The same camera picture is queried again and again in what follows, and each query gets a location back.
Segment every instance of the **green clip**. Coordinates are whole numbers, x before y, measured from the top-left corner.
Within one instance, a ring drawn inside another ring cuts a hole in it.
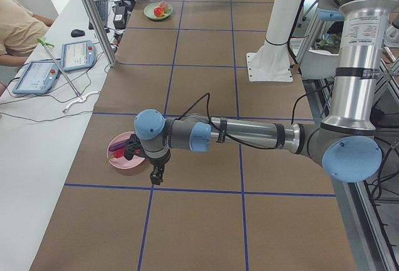
[[[50,44],[49,42],[46,42],[46,38],[45,37],[39,37],[37,39],[38,42],[40,42],[42,45],[49,45],[50,47],[53,47],[53,44]]]

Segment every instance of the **computer mouse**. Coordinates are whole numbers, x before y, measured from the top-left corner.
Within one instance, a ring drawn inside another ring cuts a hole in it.
[[[80,29],[74,29],[70,32],[70,36],[72,36],[72,37],[79,37],[79,36],[84,36],[84,35],[85,35],[85,32]]]

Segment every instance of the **keyboard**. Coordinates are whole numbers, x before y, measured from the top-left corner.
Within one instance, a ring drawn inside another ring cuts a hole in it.
[[[95,7],[100,14],[100,18],[104,27],[108,22],[108,1],[107,0],[94,0]],[[89,29],[93,29],[93,24],[89,23]]]

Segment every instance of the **blue and white device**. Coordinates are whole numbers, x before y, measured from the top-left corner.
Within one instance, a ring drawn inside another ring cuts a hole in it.
[[[12,90],[16,95],[34,93],[40,95],[48,92],[59,73],[58,67],[52,61],[31,61],[22,73],[18,83]]]
[[[66,72],[87,69],[95,63],[95,48],[91,40],[62,45],[61,67]]]

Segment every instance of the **white table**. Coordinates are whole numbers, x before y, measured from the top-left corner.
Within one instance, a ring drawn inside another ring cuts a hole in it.
[[[111,12],[108,25],[112,26]],[[88,17],[81,0],[70,0],[54,25],[49,29],[47,42],[53,43],[55,57],[60,57],[61,45],[66,42],[95,38],[94,31],[88,30]],[[72,29],[82,29],[83,37],[72,38]],[[100,44],[95,44],[97,54]],[[30,60],[48,59],[41,45],[35,49]],[[108,62],[101,56],[89,71],[92,84],[86,90],[101,90],[107,76],[104,69]],[[71,72],[70,78],[83,71]],[[59,76],[54,88],[66,83]],[[89,83],[83,75],[74,81],[79,91]],[[51,93],[59,100],[75,97],[70,86]],[[68,114],[91,111],[98,95],[90,96],[85,103],[73,105]],[[0,103],[14,101],[4,92]],[[50,97],[35,97],[17,103],[0,105],[0,112],[23,116],[35,120],[53,119],[63,116],[61,104]],[[0,119],[0,270],[29,270],[40,246],[51,214],[68,175],[76,151],[83,137],[91,113],[61,120],[34,123],[2,114]]]

